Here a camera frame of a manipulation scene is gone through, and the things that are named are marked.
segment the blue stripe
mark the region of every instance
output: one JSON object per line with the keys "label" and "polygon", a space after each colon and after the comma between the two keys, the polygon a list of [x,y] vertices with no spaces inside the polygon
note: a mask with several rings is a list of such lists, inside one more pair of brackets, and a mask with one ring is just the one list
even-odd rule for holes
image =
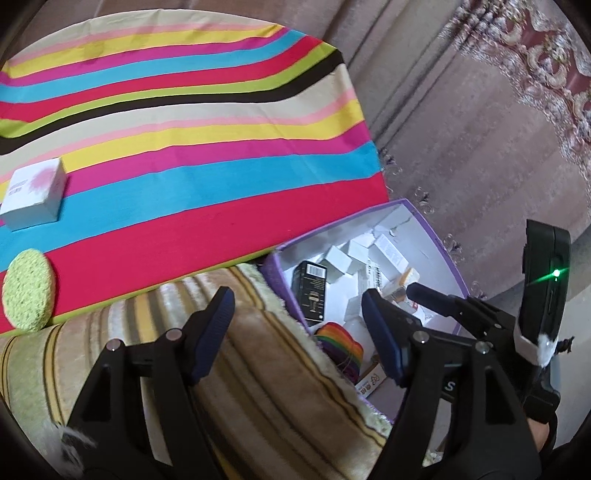
{"label": "blue stripe", "polygon": [[20,87],[0,85],[0,101],[9,103],[39,102],[111,83],[125,82],[126,80],[167,73],[198,72],[249,65],[276,57],[303,37],[305,37],[303,33],[291,30],[279,39],[255,49],[144,60],[97,72],[83,73],[73,77]]}
{"label": "blue stripe", "polygon": [[15,232],[1,227],[0,271],[27,248],[49,252],[185,210],[310,185],[366,179],[378,171],[378,154],[370,141],[347,154],[249,158],[172,168],[119,181],[66,197],[56,223]]}

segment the green sponge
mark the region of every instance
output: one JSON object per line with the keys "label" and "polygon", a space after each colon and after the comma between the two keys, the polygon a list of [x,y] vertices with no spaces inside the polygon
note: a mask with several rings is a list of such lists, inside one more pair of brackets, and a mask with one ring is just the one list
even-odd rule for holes
{"label": "green sponge", "polygon": [[13,327],[26,332],[41,330],[51,318],[56,290],[53,269],[39,250],[19,253],[4,277],[2,305]]}

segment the floral lace pattern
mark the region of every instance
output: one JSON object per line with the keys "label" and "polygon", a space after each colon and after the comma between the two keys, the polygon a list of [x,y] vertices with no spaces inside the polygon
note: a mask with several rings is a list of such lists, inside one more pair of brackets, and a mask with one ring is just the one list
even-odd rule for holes
{"label": "floral lace pattern", "polygon": [[550,21],[533,0],[464,0],[441,35],[499,67],[518,100],[545,114],[586,181],[591,207],[591,76],[581,72],[591,73],[590,56],[566,17]]}

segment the black box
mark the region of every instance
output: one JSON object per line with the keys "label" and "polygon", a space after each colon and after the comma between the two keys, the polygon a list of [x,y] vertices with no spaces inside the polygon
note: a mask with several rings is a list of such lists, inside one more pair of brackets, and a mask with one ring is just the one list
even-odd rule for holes
{"label": "black box", "polygon": [[295,268],[291,289],[308,325],[323,322],[326,267],[303,261]]}

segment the brown striped fabric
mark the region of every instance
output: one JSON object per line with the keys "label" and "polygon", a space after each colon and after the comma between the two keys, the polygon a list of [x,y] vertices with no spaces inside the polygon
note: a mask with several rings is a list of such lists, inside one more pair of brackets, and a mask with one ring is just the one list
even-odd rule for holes
{"label": "brown striped fabric", "polygon": [[[365,479],[390,431],[251,265],[188,277],[41,332],[0,338],[0,391],[40,447],[47,420],[67,422],[109,338],[151,342],[203,309],[219,286],[236,313],[210,375],[193,391],[230,479]],[[150,381],[142,382],[148,434],[170,462]]]}

